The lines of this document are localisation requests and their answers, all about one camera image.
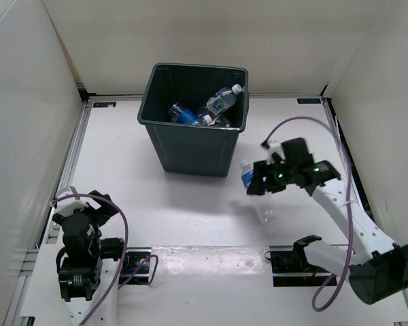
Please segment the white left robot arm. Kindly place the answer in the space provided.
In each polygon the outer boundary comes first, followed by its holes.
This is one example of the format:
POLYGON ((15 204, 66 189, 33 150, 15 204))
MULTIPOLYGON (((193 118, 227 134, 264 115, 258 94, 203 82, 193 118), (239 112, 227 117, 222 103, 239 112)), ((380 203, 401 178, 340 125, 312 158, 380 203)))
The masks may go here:
POLYGON ((103 238, 101 227, 120 209, 107 194, 58 191, 50 203, 63 232, 56 256, 61 298, 72 325, 115 325, 118 279, 129 265, 127 238, 103 238))

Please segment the clear bottle white blue label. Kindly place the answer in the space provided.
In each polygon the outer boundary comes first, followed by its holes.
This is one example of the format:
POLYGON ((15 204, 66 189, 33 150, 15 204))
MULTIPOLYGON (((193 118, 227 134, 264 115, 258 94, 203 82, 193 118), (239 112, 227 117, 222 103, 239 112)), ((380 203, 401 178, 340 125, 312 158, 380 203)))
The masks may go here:
POLYGON ((212 115, 220 115, 232 107, 243 88, 239 84, 223 87, 207 101, 206 108, 212 115))

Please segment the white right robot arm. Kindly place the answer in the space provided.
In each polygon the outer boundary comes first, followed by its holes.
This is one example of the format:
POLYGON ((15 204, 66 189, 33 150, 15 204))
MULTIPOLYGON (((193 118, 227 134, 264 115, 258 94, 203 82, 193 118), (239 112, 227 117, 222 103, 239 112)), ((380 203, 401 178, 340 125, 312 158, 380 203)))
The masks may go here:
POLYGON ((320 236, 294 242, 290 264, 306 272, 323 268, 350 284, 356 296, 371 305, 408 288, 408 244, 399 245, 350 200, 350 184, 327 160, 316 162, 303 138, 283 143, 264 141, 266 160, 253 165, 250 196, 278 193, 288 185, 305 190, 347 238, 338 249, 320 236))

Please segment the clear bottle apple label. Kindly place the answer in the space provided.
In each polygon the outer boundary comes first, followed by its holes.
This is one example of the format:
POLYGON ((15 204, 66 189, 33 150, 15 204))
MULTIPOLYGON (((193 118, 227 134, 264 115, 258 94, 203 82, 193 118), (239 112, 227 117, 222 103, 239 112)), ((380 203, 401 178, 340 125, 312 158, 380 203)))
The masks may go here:
POLYGON ((232 126, 231 121, 225 115, 219 115, 215 117, 209 124, 210 127, 230 128, 232 126))

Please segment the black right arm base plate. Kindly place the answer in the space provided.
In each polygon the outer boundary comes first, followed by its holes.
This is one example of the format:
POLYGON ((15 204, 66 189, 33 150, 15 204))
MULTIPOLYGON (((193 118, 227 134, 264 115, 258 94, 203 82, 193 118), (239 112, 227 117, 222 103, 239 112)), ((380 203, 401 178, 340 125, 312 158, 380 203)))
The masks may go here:
POLYGON ((271 247, 264 258, 271 264, 274 287, 319 287, 329 276, 324 268, 294 263, 292 249, 271 247))

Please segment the clear unlabelled plastic bottle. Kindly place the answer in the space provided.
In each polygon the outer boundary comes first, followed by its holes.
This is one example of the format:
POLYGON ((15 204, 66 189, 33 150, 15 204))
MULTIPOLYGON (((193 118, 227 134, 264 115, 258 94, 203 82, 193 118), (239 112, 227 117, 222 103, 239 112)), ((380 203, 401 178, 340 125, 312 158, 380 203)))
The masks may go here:
POLYGON ((208 111, 198 112, 199 124, 202 126, 209 126, 213 121, 213 117, 208 111))

